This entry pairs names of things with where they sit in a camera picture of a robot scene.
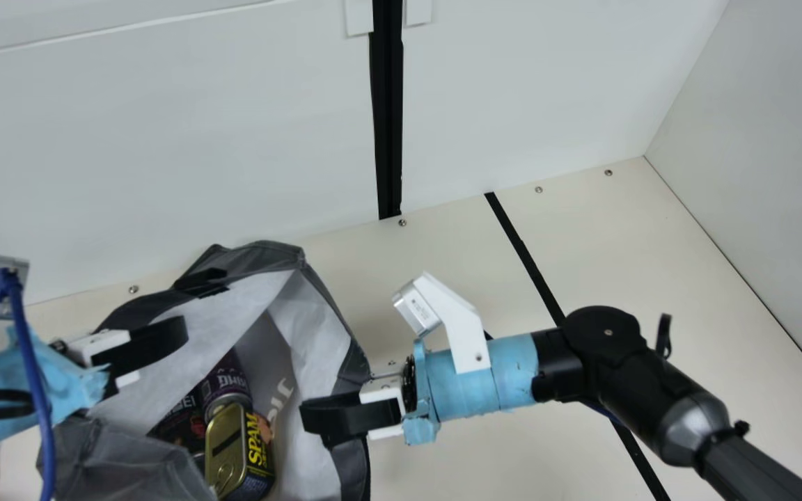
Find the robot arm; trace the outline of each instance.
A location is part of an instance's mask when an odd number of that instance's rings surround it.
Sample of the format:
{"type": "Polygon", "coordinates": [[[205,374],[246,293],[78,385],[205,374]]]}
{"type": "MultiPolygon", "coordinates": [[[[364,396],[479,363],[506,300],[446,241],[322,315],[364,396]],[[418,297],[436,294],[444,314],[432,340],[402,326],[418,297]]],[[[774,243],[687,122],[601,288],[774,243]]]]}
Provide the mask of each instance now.
{"type": "Polygon", "coordinates": [[[802,499],[802,479],[745,441],[747,424],[732,426],[723,402],[650,349],[630,314],[581,308],[555,329],[486,340],[475,308],[427,273],[394,304],[417,333],[407,364],[354,399],[300,408],[306,430],[328,446],[401,434],[423,444],[443,422],[579,401],[607,409],[665,463],[693,468],[725,499],[802,499]],[[424,338],[442,323],[450,349],[431,352],[424,338]]]}

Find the spam can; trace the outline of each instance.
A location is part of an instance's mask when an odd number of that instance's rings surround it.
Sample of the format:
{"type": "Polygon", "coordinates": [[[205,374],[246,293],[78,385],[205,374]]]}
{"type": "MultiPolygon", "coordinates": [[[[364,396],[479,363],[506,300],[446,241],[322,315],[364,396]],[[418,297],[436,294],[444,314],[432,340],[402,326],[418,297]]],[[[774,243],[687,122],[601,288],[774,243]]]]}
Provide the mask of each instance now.
{"type": "Polygon", "coordinates": [[[150,437],[187,448],[201,470],[206,453],[206,422],[202,403],[200,390],[195,387],[169,409],[149,433],[150,437]]]}
{"type": "Polygon", "coordinates": [[[237,402],[252,407],[249,383],[235,350],[231,349],[198,384],[203,399],[203,415],[210,422],[219,409],[237,402]]]}
{"type": "Polygon", "coordinates": [[[223,501],[258,501],[274,485],[267,419],[248,406],[228,404],[206,428],[206,481],[223,501]]]}

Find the black floor strip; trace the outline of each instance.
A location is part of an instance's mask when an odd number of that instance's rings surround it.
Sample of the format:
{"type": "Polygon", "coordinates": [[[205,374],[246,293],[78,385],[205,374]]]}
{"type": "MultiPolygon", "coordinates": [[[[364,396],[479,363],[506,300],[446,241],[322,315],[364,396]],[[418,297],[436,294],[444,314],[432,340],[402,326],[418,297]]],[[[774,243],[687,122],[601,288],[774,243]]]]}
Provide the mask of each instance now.
{"type": "MultiPolygon", "coordinates": [[[[547,311],[550,312],[550,317],[553,317],[553,321],[557,326],[561,326],[565,320],[565,314],[563,313],[563,309],[559,306],[559,302],[557,302],[554,297],[553,291],[550,290],[550,286],[548,286],[547,282],[544,280],[544,276],[540,273],[537,263],[534,263],[534,257],[531,257],[531,253],[529,253],[528,247],[525,246],[525,242],[521,240],[519,233],[515,231],[515,226],[512,225],[509,216],[506,215],[506,211],[500,204],[500,200],[497,199],[497,195],[493,192],[485,193],[485,198],[487,199],[487,203],[491,206],[491,209],[494,210],[494,216],[497,217],[497,221],[500,223],[500,226],[502,226],[503,231],[506,232],[506,237],[509,238],[510,244],[515,248],[516,254],[519,255],[519,260],[521,260],[522,265],[525,266],[525,270],[528,271],[528,276],[531,277],[531,282],[534,283],[534,286],[537,288],[537,293],[540,294],[540,298],[543,299],[547,311]]],[[[627,453],[630,454],[630,459],[636,464],[636,469],[639,470],[640,475],[643,476],[645,485],[649,487],[649,491],[655,496],[656,501],[670,501],[670,497],[664,490],[664,486],[661,485],[658,475],[655,475],[655,470],[652,469],[652,464],[649,464],[649,460],[646,459],[645,454],[640,450],[639,444],[636,443],[636,439],[633,437],[630,430],[614,422],[611,424],[615,427],[618,437],[620,437],[620,440],[624,443],[624,448],[626,448],[627,453]]]]}
{"type": "Polygon", "coordinates": [[[401,214],[401,117],[404,111],[403,0],[373,0],[370,99],[379,219],[401,214]]]}

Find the blue cable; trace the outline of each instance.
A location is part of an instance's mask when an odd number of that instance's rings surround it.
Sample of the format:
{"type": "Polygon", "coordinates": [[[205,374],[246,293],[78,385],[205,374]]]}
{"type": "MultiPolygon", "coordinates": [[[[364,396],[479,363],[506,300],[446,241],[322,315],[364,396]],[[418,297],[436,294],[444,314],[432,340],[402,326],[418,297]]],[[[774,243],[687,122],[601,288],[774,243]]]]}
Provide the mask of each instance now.
{"type": "Polygon", "coordinates": [[[29,336],[29,324],[23,311],[23,286],[16,273],[6,276],[10,308],[14,318],[14,331],[17,334],[20,355],[23,357],[23,367],[26,370],[26,381],[33,397],[33,406],[36,408],[36,417],[39,419],[39,434],[42,435],[42,494],[40,501],[50,501],[54,495],[54,482],[57,480],[57,463],[55,462],[54,431],[52,430],[52,417],[48,409],[48,396],[42,386],[42,375],[39,374],[39,364],[36,362],[36,353],[33,342],[29,336]]]}

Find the tin can lid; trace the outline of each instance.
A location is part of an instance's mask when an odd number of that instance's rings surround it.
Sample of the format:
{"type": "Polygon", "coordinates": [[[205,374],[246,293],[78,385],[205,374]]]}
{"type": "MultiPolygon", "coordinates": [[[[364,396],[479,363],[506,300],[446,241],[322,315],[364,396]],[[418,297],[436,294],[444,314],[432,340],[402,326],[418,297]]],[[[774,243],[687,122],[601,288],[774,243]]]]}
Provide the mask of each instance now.
{"type": "Polygon", "coordinates": [[[246,478],[246,441],[243,407],[232,403],[212,416],[206,427],[206,482],[219,499],[242,485],[246,478]]]}

